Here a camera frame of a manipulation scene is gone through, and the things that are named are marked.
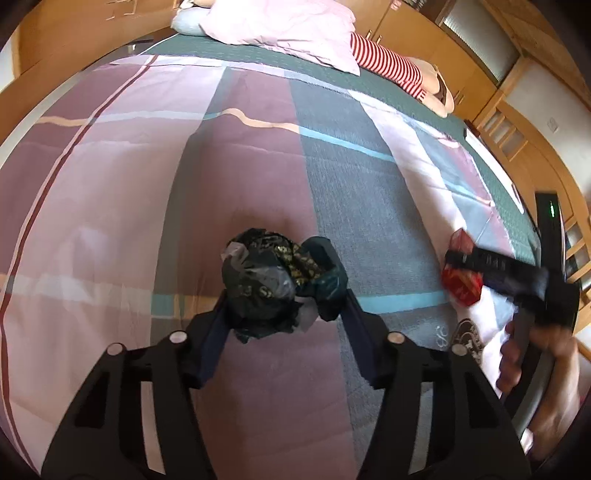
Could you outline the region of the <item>red cigarette box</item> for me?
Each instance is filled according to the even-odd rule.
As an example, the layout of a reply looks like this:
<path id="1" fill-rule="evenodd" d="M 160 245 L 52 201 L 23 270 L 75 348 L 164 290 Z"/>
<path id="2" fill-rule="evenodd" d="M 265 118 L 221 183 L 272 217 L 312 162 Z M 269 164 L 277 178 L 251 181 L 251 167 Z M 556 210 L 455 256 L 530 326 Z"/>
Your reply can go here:
<path id="1" fill-rule="evenodd" d="M 457 230 L 451 237 L 449 251 L 457 252 L 462 258 L 473 253 L 475 242 L 464 230 Z M 442 283 L 455 300 L 464 307 L 471 307 L 481 299 L 484 286 L 483 274 L 454 266 L 445 260 Z"/>

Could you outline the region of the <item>dark teal bag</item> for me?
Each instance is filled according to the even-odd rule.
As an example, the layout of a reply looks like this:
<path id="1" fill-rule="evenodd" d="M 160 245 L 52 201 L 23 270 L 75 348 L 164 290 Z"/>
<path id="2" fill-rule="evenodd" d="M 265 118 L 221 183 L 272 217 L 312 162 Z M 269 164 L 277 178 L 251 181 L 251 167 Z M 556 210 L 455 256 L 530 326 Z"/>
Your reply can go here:
<path id="1" fill-rule="evenodd" d="M 348 274 L 328 238 L 298 244 L 252 228 L 231 239 L 221 259 L 229 325 L 242 343 L 334 321 L 345 305 Z"/>

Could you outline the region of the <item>plaid pink grey bedsheet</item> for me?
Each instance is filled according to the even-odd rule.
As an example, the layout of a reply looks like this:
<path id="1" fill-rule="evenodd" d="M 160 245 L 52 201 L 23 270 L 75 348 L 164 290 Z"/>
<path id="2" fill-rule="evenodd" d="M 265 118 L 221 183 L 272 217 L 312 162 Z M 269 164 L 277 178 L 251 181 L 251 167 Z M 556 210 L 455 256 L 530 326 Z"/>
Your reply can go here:
<path id="1" fill-rule="evenodd" d="M 444 349 L 452 233 L 534 262 L 537 237 L 462 122 L 392 85 L 269 61 L 144 55 L 83 78 L 1 169 L 1 426 L 39 468 L 106 347 L 146 347 L 221 293 L 249 228 L 328 237 L 363 309 Z"/>

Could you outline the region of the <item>red striped plush doll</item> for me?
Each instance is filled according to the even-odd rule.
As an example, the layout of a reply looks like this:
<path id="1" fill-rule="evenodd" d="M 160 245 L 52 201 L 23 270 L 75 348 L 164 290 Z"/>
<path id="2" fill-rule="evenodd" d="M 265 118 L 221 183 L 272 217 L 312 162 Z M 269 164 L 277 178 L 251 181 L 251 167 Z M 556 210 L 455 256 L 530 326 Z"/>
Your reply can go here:
<path id="1" fill-rule="evenodd" d="M 361 68 L 395 83 L 439 117 L 454 112 L 453 96 L 436 66 L 400 55 L 356 33 L 351 36 L 351 47 Z"/>

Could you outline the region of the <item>pink pillow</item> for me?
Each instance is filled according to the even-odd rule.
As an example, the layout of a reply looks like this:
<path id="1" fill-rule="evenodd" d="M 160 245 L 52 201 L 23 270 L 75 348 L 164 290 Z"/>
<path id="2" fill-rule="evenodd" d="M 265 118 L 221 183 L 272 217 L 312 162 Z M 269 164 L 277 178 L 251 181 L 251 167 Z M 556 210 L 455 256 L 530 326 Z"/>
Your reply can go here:
<path id="1" fill-rule="evenodd" d="M 337 1 L 216 1 L 200 26 L 224 44 L 259 46 L 358 76 L 355 21 Z"/>

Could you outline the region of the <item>wooden headboard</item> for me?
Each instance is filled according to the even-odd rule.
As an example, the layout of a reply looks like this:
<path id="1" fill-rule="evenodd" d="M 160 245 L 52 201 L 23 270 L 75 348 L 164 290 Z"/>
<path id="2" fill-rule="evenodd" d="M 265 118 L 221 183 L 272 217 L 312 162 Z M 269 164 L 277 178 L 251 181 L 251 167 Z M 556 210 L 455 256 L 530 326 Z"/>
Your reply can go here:
<path id="1" fill-rule="evenodd" d="M 1 139 L 49 93 L 110 52 L 170 25 L 179 3 L 3 1 Z"/>

